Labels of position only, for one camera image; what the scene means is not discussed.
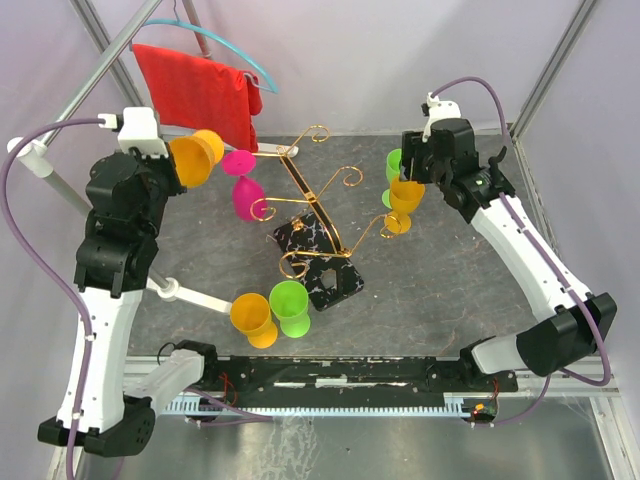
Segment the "pink wine glass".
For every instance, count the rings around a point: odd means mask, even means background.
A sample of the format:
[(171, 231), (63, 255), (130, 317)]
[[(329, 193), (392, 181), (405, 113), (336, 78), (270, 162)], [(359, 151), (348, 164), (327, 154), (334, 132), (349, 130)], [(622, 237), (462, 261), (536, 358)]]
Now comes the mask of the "pink wine glass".
[(236, 215), (246, 222), (263, 219), (267, 202), (262, 186), (248, 176), (256, 167), (256, 157), (247, 150), (235, 150), (221, 161), (223, 171), (236, 178), (232, 189), (232, 202)]

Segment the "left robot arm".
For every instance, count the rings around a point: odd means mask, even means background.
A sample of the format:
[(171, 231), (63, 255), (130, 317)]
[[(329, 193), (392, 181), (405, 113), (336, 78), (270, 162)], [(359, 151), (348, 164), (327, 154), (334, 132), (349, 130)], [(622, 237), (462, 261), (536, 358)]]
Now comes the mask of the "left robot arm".
[(76, 252), (74, 283), (88, 314), (80, 319), (67, 393), (38, 439), (103, 458), (139, 454), (157, 416), (181, 392), (220, 379), (215, 346), (183, 340), (142, 380), (124, 386), (131, 327), (157, 252), (167, 200), (185, 192), (173, 155), (117, 151), (90, 170), (92, 208)]

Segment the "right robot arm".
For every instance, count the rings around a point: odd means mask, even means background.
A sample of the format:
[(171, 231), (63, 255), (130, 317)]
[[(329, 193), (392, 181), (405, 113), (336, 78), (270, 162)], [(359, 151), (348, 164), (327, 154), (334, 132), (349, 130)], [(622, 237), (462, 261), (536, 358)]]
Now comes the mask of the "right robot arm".
[(475, 134), (463, 118), (435, 121), (428, 132), (402, 134), (400, 173), (432, 184), (493, 247), (523, 291), (536, 319), (516, 334), (480, 340), (457, 367), (459, 382), (478, 391), (494, 373), (528, 369), (544, 377), (569, 374), (570, 365), (599, 354), (607, 384), (611, 365), (604, 340), (617, 313), (610, 294), (594, 294), (560, 261), (527, 218), (511, 182), (499, 168), (507, 150), (481, 165)]

